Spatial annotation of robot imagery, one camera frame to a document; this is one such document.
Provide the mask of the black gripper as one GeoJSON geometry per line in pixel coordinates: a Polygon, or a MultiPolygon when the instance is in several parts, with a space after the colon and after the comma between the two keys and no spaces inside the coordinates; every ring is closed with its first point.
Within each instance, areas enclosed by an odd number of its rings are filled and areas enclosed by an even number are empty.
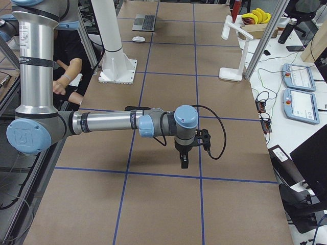
{"type": "Polygon", "coordinates": [[[198,141],[195,138],[191,139],[174,139],[175,149],[179,151],[179,158],[182,169],[187,169],[189,167],[189,156],[188,152],[195,146],[198,146],[198,141]]]}

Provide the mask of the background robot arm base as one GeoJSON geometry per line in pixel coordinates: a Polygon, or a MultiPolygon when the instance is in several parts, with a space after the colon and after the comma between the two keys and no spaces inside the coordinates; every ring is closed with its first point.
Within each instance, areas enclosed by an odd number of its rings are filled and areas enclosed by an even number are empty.
{"type": "Polygon", "coordinates": [[[13,14],[1,16],[1,37],[4,42],[10,41],[13,37],[19,37],[19,22],[13,14]]]}

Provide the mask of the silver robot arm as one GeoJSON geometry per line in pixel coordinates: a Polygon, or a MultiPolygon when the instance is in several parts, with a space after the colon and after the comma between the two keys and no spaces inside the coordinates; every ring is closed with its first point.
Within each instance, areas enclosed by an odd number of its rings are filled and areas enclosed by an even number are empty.
{"type": "Polygon", "coordinates": [[[37,154],[71,135],[109,130],[138,130],[140,136],[173,136],[182,168],[197,146],[198,113],[182,105],[174,111],[126,107],[124,111],[79,113],[58,111],[53,105],[54,29],[77,30],[77,1],[13,1],[19,23],[21,103],[7,127],[9,143],[18,151],[37,154]]]}

